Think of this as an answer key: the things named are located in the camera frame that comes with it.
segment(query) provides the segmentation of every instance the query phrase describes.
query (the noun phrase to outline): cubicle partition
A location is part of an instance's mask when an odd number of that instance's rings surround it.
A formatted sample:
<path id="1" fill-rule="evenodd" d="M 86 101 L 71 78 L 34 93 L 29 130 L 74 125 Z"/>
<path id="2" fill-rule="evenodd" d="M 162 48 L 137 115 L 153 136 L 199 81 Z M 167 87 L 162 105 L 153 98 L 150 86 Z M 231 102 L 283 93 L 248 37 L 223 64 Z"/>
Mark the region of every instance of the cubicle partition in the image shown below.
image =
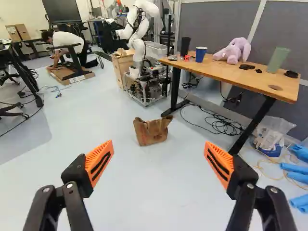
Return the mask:
<path id="1" fill-rule="evenodd" d="M 207 46 L 209 53 L 215 53 L 233 38 L 245 37 L 252 45 L 248 60 L 261 64 L 269 63 L 277 46 L 290 48 L 282 68 L 302 75 L 298 101 L 295 104 L 277 101 L 268 115 L 297 124 L 288 135 L 299 140 L 308 136 L 308 1 L 304 1 L 182 0 L 177 40 L 178 50 L 181 37 L 189 36 L 191 50 Z M 234 86 L 229 96 L 242 91 L 244 96 L 239 106 L 224 103 L 224 107 L 252 118 L 264 96 Z"/>

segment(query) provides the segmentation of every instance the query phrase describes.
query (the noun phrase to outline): person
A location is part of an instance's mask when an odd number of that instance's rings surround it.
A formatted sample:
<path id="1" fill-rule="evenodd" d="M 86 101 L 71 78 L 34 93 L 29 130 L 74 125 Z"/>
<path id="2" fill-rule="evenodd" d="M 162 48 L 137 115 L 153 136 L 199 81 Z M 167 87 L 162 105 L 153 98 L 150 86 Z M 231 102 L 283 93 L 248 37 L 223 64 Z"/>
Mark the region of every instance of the person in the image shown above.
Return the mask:
<path id="1" fill-rule="evenodd" d="M 72 45 L 76 43 L 81 43 L 79 46 L 75 46 L 74 50 L 79 58 L 81 66 L 85 68 L 91 68 L 98 65 L 96 59 L 87 63 L 87 50 L 88 44 L 79 36 L 74 35 L 73 33 L 64 32 L 64 31 L 43 31 L 42 32 L 42 41 L 48 44 L 53 44 L 53 46 L 65 46 Z M 59 59 L 62 55 L 69 53 L 67 48 L 55 49 L 55 54 L 52 56 L 53 58 L 53 66 L 48 66 L 47 69 L 52 70 L 55 69 L 58 65 Z"/>

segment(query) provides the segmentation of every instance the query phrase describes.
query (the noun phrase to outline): purple stuffed animal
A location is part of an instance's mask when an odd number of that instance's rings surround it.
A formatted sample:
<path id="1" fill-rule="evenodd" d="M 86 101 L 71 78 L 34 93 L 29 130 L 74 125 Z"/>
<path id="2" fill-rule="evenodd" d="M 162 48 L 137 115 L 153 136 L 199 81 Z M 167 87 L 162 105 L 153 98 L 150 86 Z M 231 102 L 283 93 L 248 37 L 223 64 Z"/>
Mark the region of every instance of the purple stuffed animal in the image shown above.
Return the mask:
<path id="1" fill-rule="evenodd" d="M 251 46 L 247 39 L 235 38 L 227 47 L 218 51 L 213 55 L 214 60 L 227 60 L 229 64 L 237 64 L 240 57 L 243 58 L 243 62 L 246 62 L 250 54 Z"/>

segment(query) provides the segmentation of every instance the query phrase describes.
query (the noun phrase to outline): paper bag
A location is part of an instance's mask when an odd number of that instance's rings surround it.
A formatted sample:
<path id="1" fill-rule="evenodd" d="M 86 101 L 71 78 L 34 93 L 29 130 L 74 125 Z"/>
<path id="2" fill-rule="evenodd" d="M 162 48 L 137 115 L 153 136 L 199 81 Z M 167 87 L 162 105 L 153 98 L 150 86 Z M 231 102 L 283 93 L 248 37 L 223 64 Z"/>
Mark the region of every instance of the paper bag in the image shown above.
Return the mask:
<path id="1" fill-rule="evenodd" d="M 147 146 L 165 141 L 168 135 L 167 126 L 170 124 L 172 119 L 172 115 L 147 122 L 140 118 L 136 118 L 133 121 L 133 124 L 139 145 Z"/>

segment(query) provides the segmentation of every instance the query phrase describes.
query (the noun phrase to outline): black pants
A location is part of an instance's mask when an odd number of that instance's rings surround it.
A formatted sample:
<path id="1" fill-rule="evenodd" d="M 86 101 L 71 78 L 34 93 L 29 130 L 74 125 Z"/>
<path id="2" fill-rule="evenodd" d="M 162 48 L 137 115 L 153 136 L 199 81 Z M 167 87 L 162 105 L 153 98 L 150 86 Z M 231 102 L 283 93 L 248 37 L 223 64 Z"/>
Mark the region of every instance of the black pants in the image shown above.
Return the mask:
<path id="1" fill-rule="evenodd" d="M 89 46 L 88 44 L 85 42 L 82 48 L 81 53 L 77 54 L 77 56 L 79 57 L 79 61 L 80 61 L 80 65 L 85 67 L 85 68 L 91 68 L 94 66 L 98 65 L 98 62 L 96 59 L 90 61 L 87 63 L 87 52 L 88 52 Z"/>

